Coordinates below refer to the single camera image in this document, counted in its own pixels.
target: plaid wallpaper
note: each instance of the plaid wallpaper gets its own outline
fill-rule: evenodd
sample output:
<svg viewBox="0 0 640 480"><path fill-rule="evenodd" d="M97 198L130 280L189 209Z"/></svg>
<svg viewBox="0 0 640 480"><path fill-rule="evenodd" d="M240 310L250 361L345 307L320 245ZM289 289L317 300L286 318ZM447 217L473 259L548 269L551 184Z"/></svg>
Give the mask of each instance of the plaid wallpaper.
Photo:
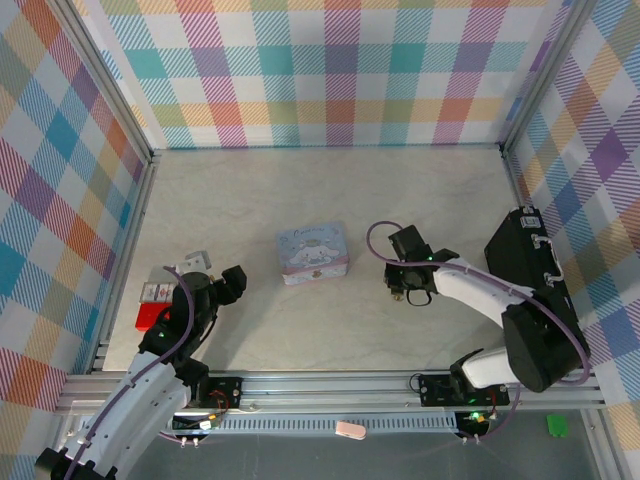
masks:
<svg viewBox="0 0 640 480"><path fill-rule="evenodd" d="M553 19L553 23L547 31L547 34L544 37L544 41L540 46L540 50L538 50L538 53L536 54L533 63L529 67L529 71L527 72L524 81L520 85L520 89L518 90L518 94L516 95L515 100L511 104L511 109L509 110L506 121L504 122L504 125L501 129L501 133L499 136L500 142L503 142L506 139L509 130L511 130L513 121L515 120L515 117L518 114L520 107L522 106L522 102L527 97L527 94L529 93L529 90L531 89L531 86L533 85L533 82L538 75L538 71L546 62L551 45L564 26L564 22L569 16L569 12L571 11L571 7L573 6L574 2L575 0L562 1L562 6L558 9L556 17Z"/></svg>
<svg viewBox="0 0 640 480"><path fill-rule="evenodd" d="M516 149L640 478L640 2L600 0Z"/></svg>
<svg viewBox="0 0 640 480"><path fill-rule="evenodd" d="M142 161L45 0L0 2L0 478L86 358Z"/></svg>
<svg viewBox="0 0 640 480"><path fill-rule="evenodd" d="M568 10L568 0L75 3L160 148L496 143Z"/></svg>

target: cable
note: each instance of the cable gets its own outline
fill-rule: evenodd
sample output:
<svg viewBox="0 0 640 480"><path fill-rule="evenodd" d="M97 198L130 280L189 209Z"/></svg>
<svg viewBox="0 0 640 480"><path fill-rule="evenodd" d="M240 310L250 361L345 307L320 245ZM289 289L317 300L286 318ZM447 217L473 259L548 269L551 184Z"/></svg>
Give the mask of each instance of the cable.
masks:
<svg viewBox="0 0 640 480"><path fill-rule="evenodd" d="M503 430L507 425L509 425L509 423L511 423L511 420L513 420L513 416L516 413L516 409L518 408L518 405L520 404L520 393L522 392L522 386L518 383L516 384L516 393L515 396L513 398L513 402L511 404L511 408L509 409L509 413L507 413L507 416L505 417L505 419L502 421L502 423L500 423L500 425L498 425L496 428L494 428L493 430L491 430L490 432L485 433L484 435L480 436L479 438L482 439L488 439L491 438L493 436L495 436L497 433L499 433L501 430ZM462 430L459 430L460 433L468 438L473 438L472 435L469 435L467 432L464 432Z"/></svg>
<svg viewBox="0 0 640 480"><path fill-rule="evenodd" d="M209 329L207 330L207 333L205 333L203 337L200 339L200 345L202 345L204 341L207 339L207 337L211 334L215 324L216 324L216 321L212 320L211 323L209 324Z"/></svg>
<svg viewBox="0 0 640 480"><path fill-rule="evenodd" d="M367 230L367 235L366 235L366 241L367 241L367 247L369 248L369 251L378 259L389 263L391 265L396 265L399 267L440 267L440 268L448 268L450 270L457 270L459 272L463 272L467 275L471 275L473 277L476 277L482 281L484 281L485 283L499 288L501 290L504 290L505 292L508 292L509 294L516 296L526 302L529 302L530 304L532 304L533 306L535 306L538 310L540 310L542 313L544 313L551 321L553 321L553 323L555 323L557 325L557 327L562 331L562 333L565 334L565 336L569 339L569 341L571 342L571 344L573 345L573 347L576 349L576 352L578 353L578 356L580 357L580 362L582 363L582 375L580 376L580 378L578 378L577 380L560 380L560 383L564 383L564 384L568 384L568 385L581 385L584 382L586 382L589 379L589 375L591 373L591 366L589 365L589 358L587 357L587 352L584 351L584 348L582 348L582 345L580 345L580 342L578 341L578 339L576 338L576 336L573 334L573 332L569 329L569 327L567 327L562 320L560 320L558 318L558 316L553 313L551 310L549 310L545 305L543 305L541 302L539 302L538 300L536 300L533 297L529 297L527 296L525 293L520 292L519 290L513 289L511 288L510 285L507 285L506 283L502 282L501 280L498 280L497 278L491 276L491 275L487 275L484 274L478 270L474 270L474 269L470 269L470 268L466 268L463 265L457 265L457 264L452 264L452 263L448 263L448 262L400 262L398 260L394 260L392 258L386 258L384 256L382 256L381 254L379 254L374 248L373 245L371 244L371 233L373 232L373 230L380 226L380 225L392 225L394 227L398 227L400 229L402 229L402 227L395 223L395 222L390 222L388 220L382 220L379 222L374 223L373 225L371 225L369 227L369 229ZM496 428L493 432L496 432L500 429L500 427Z"/></svg>
<svg viewBox="0 0 640 480"><path fill-rule="evenodd" d="M63 480L70 480L71 479L71 476L73 475L73 472L75 471L76 467L78 466L78 462L82 458L82 455L84 454L85 450L88 448L87 447L87 443L95 436L96 431L98 430L98 427L103 422L103 420L106 418L106 416L109 414L111 409L116 405L116 403L118 403L118 401L124 396L124 394L127 393L127 391L132 386L134 386L136 384L136 382L138 380L140 380L140 378L142 378L144 375L146 375L147 372L149 372L149 370L151 370L153 367L155 367L156 365L158 365L159 363L163 362L164 360L169 358L171 355L173 355L182 346L182 344L187 341L187 338L189 338L189 334L191 333L191 330L193 329L193 322L194 322L194 316L195 316L195 311L194 311L195 307L194 307L194 304L193 304L193 297L191 296L191 292L189 291L189 286L186 284L186 282L183 280L183 278L180 276L180 274L178 274L175 271L174 268L171 268L171 267L163 267L163 268L166 271L168 271L169 273L171 273L174 277L176 277L176 279L178 280L178 283L182 287L182 290L184 290L185 296L187 297L187 304L189 305L189 320L188 320L188 323L187 323L187 328L185 329L184 333L182 334L182 337L180 337L180 339L176 342L176 344L173 347L171 347L169 350L167 350L161 356L157 357L155 360L150 362L149 365L147 365L142 370L140 370L136 375L134 375L131 378L131 382L129 384L123 386L122 389L120 389L114 395L114 397L111 399L111 401L104 407L104 409L96 417L95 421L93 422L93 425L91 426L91 428L89 429L89 431L85 435L85 440L86 441L85 441L85 443L80 445L80 448L78 448L78 451L74 455L73 460L71 460L71 464L69 465L69 468L67 469L67 473L65 474Z"/></svg>
<svg viewBox="0 0 640 480"><path fill-rule="evenodd" d="M213 392L211 392L209 394L210 397L212 397L213 395L218 395L218 396L222 396L224 398L224 402L227 405L224 412L222 412L222 415L224 415L225 413L227 413L229 411L229 408L231 408L231 403L229 402L229 397L227 397L227 394L224 393L222 390L214 390Z"/></svg>
<svg viewBox="0 0 640 480"><path fill-rule="evenodd" d="M422 374L421 373L414 373L413 375L411 375L411 377L409 377L409 388L411 390L413 390L413 393L418 393L418 394L420 393L420 390L416 390L415 388L413 388L413 384L412 384L413 379L416 378L416 377L419 377L420 375L422 375Z"/></svg>
<svg viewBox="0 0 640 480"><path fill-rule="evenodd" d="M498 402L496 400L496 394L493 392L493 390L489 390L489 395L491 396L491 405L493 405L493 408L491 409L491 415L495 415L496 408L498 406Z"/></svg>
<svg viewBox="0 0 640 480"><path fill-rule="evenodd" d="M429 292L425 292L427 294L427 297L429 298L429 300L427 300L427 303L413 303L411 301L411 290L407 290L407 302L409 303L409 305L411 305L412 307L426 307L427 305L431 304L431 301L433 300L431 298L431 294Z"/></svg>

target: green object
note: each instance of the green object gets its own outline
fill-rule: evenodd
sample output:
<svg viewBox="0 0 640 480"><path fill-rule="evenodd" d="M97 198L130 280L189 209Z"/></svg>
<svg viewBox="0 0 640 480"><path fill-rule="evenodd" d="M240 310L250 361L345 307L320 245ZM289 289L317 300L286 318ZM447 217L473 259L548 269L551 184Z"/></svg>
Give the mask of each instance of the green object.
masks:
<svg viewBox="0 0 640 480"><path fill-rule="evenodd" d="M565 438L569 435L569 424L564 415L547 415L549 434L556 438Z"/></svg>

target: cartoon character print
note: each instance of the cartoon character print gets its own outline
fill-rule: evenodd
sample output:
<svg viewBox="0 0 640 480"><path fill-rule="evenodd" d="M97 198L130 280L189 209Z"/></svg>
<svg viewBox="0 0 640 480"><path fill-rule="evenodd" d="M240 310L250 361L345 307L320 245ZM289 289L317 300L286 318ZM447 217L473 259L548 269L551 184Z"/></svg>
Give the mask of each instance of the cartoon character print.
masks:
<svg viewBox="0 0 640 480"><path fill-rule="evenodd" d="M313 246L309 246L307 241L306 246L298 251L296 256L290 259L289 262L293 265L302 264L305 267L317 267L318 265L331 263L333 258L340 254L340 250L333 250L326 245L317 245L316 242L312 244Z"/></svg>

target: white cable tie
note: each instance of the white cable tie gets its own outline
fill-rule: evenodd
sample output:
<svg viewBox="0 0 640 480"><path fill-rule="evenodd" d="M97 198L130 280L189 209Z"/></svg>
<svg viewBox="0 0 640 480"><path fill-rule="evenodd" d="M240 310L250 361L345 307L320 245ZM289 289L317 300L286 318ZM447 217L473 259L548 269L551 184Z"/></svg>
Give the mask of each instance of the white cable tie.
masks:
<svg viewBox="0 0 640 480"><path fill-rule="evenodd" d="M77 442L80 445L86 445L87 447L91 446L91 440L89 440L87 437L80 437Z"/></svg>

